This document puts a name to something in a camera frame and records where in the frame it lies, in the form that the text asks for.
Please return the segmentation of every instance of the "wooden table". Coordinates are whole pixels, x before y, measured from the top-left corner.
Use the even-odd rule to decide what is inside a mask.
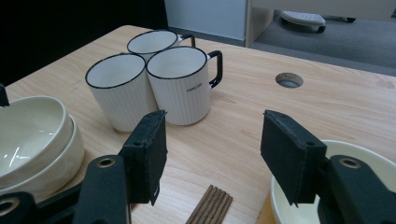
[[[83,179],[96,157],[117,154],[128,133],[116,133],[95,102],[84,76],[97,61],[126,52],[146,29],[124,26],[7,86],[10,101],[49,95],[62,100],[81,129],[86,155]],[[190,126],[166,124],[168,161],[152,207],[139,204],[133,223],[184,223],[209,185],[233,196],[224,223],[255,223],[270,190],[271,173],[260,154],[263,112],[290,115],[319,139],[367,147],[396,161],[396,78],[325,63],[197,39],[205,52],[219,49],[224,75],[211,92],[211,109]],[[209,73],[216,72],[209,61]],[[301,76],[303,86],[276,83],[280,73]]]

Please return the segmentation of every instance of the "bowl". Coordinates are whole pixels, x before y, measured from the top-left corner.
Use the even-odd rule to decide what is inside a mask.
[[[64,150],[73,124],[64,104],[32,96],[0,107],[0,189],[37,174]]]
[[[62,153],[38,174],[6,189],[0,189],[0,195],[26,191],[36,201],[41,201],[51,193],[63,187],[78,171],[84,158],[82,136],[76,121],[71,117],[73,134]]]
[[[364,147],[333,140],[323,140],[322,142],[327,145],[327,158],[333,155],[346,155],[364,161],[389,190],[396,192],[396,178],[393,178],[396,174],[395,163]],[[299,203],[298,208],[295,205],[290,206],[282,188],[276,182],[276,179],[272,178],[271,205],[276,223],[320,224],[317,213],[318,201],[319,197],[317,196],[312,204]]]

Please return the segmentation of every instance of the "floor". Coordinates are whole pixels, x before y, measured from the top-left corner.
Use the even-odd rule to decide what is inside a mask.
[[[368,21],[323,16],[326,30],[283,23],[276,11],[270,26],[250,46],[311,61],[330,63],[396,77],[396,21]],[[170,28],[178,34],[244,46],[244,42],[216,35]]]

